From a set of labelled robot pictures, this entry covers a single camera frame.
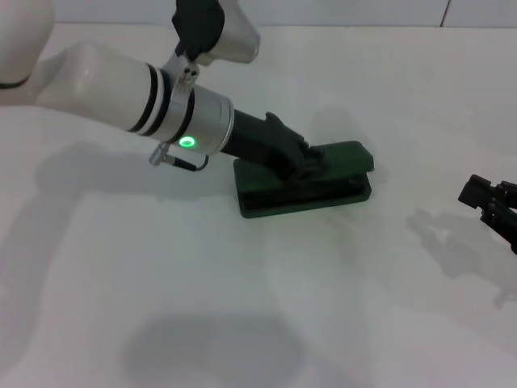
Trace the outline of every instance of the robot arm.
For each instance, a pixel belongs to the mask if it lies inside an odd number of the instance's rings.
[[[195,171],[167,155],[176,145],[205,155],[231,154],[291,180],[318,158],[277,117],[255,119],[195,84],[198,64],[256,57],[260,37],[237,0],[177,0],[173,24],[180,43],[163,68],[92,43],[37,63],[53,28],[52,0],[0,4],[0,105],[36,105],[152,137],[160,142],[150,159],[154,165]]]

